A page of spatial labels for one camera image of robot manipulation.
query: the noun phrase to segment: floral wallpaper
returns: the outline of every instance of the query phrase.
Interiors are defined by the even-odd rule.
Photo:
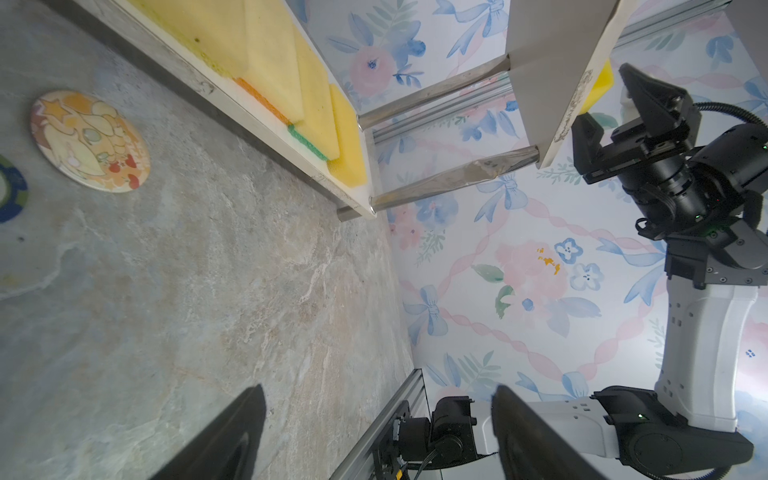
[[[396,2],[390,6],[401,8]],[[486,39],[494,38],[492,16],[501,11],[479,5],[473,19],[461,22],[471,15],[447,13],[452,8],[448,2],[431,8],[445,12],[436,18],[459,23],[460,36],[440,44],[420,35],[423,30],[415,35],[408,30],[398,37],[398,45],[405,45],[400,51],[394,44],[379,47],[378,40],[368,45],[371,37],[364,31],[347,30],[338,36],[354,41],[358,50],[345,55],[366,48],[399,52],[392,53],[388,67],[394,72],[403,62],[423,65],[417,62],[427,58],[432,47],[454,58],[464,45],[464,40],[457,41],[461,35],[472,36],[473,28],[467,52],[484,32]],[[367,13],[355,15],[370,20]],[[382,45],[388,45],[383,38]],[[418,41],[426,45],[422,57],[407,46]],[[697,101],[739,104],[768,120],[768,84],[758,76],[723,13],[625,45],[614,50],[611,60],[614,69],[628,61],[684,86]],[[417,69],[425,74],[413,74]],[[428,70],[413,66],[404,72],[412,72],[424,85]],[[349,75],[354,83],[358,74],[351,68]],[[405,75],[402,81],[390,81],[382,93],[414,88],[413,79],[410,87]],[[623,123],[620,97],[619,84],[593,107],[608,132]],[[699,144],[736,122],[704,113]],[[382,182],[389,190],[525,145],[525,129],[510,93],[376,148]],[[389,210],[414,361],[425,370],[432,404],[450,395],[488,399],[499,382],[531,402],[570,399],[610,385],[652,389],[667,322],[666,246],[637,235],[634,220],[639,216],[617,180],[595,185],[581,180],[570,142],[551,167],[528,167]],[[762,228],[766,226],[768,215]],[[737,380],[740,431],[756,451],[750,463],[729,474],[731,479],[764,478],[768,470],[768,323],[763,322],[768,318],[767,297],[768,288],[760,289],[745,325]]]
[[[509,0],[286,0],[359,112],[505,51]]]

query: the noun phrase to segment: sponge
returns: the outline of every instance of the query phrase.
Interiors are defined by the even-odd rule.
[[[283,115],[280,110],[277,110],[275,106],[272,105],[266,98],[264,98],[264,96],[260,94],[256,88],[251,87],[250,83],[243,80],[242,78],[235,78],[235,83],[238,84],[243,90],[247,91],[251,97],[256,98],[259,103],[266,107],[267,110],[272,112],[272,115],[277,117],[278,120],[282,121],[286,125],[291,125],[291,121],[288,120],[288,118]]]
[[[224,77],[248,69],[243,0],[128,0]]]
[[[247,0],[245,18],[248,70],[237,83],[285,123],[303,120],[293,20],[285,4]]]
[[[331,85],[331,103],[341,155],[328,162],[328,171],[347,187],[364,185],[368,181],[368,175],[366,162],[362,158],[357,113],[334,84]]]
[[[304,119],[293,124],[291,134],[303,137],[326,159],[335,160],[339,158],[339,140],[333,123],[328,71],[296,27],[293,27],[293,33],[296,38],[296,58],[299,61]]]

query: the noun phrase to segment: marble surface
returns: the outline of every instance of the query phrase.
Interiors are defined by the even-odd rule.
[[[0,478],[147,478],[244,388],[256,478],[327,478],[412,369],[386,219],[336,206],[37,1],[0,0]],[[76,184],[29,108],[69,88],[144,135],[139,190]]]

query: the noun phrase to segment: round coaster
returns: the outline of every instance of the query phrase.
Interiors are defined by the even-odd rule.
[[[0,155],[0,223],[21,213],[27,204],[28,193],[22,173]]]
[[[76,91],[51,91],[32,105],[32,136],[72,180],[105,192],[136,190],[149,176],[147,145],[114,107]]]

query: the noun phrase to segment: metal rod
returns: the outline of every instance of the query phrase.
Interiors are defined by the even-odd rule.
[[[379,413],[379,416],[376,417],[376,420],[374,420],[366,432],[362,434],[362,438],[355,444],[352,450],[349,451],[349,454],[341,462],[333,475],[331,475],[330,480],[357,480],[359,478],[368,478],[365,474],[372,472],[361,472],[361,470],[365,467],[366,461],[370,460],[371,452],[374,449],[373,443],[376,440],[376,437],[379,436],[382,430],[389,424],[389,420],[403,400],[409,400],[410,403],[418,398],[414,396],[415,392],[421,395],[421,391],[424,389],[424,380],[422,378],[422,371],[420,369],[414,369],[413,372],[411,372],[395,395],[382,409],[381,413]]]
[[[397,188],[385,194],[371,198],[371,210],[380,212],[387,208],[410,204],[417,200],[435,195],[453,192],[459,188],[493,180],[499,175],[508,174],[526,165],[538,161],[538,148],[526,147],[518,150],[481,158],[467,164],[419,180],[410,185]],[[336,212],[342,222],[360,216],[351,207],[339,208]]]
[[[501,57],[487,61],[483,65],[475,67],[472,70],[467,70],[463,73],[454,75],[453,77],[446,78],[434,85],[430,85],[410,95],[406,95],[399,100],[391,101],[379,108],[374,108],[370,112],[360,115],[357,123],[360,128],[365,130],[373,125],[380,124],[392,117],[411,111],[414,108],[421,107],[424,104],[450,95],[469,85],[476,84],[480,80],[485,80],[488,77],[492,77],[493,75],[507,70],[509,70],[509,55],[502,55]]]
[[[675,26],[686,20],[722,10],[728,6],[730,0],[689,0],[688,2],[664,10],[645,20],[640,20],[628,25],[619,36],[616,47],[626,45],[632,41],[653,35],[666,28]]]
[[[493,100],[510,92],[512,92],[512,85],[509,83],[509,77],[506,74],[502,74],[500,78],[474,91],[443,101],[433,107],[420,111],[418,114],[403,118],[397,123],[374,130],[373,143],[380,144],[407,131],[413,131],[422,125],[449,117],[457,112],[483,104],[486,101]]]

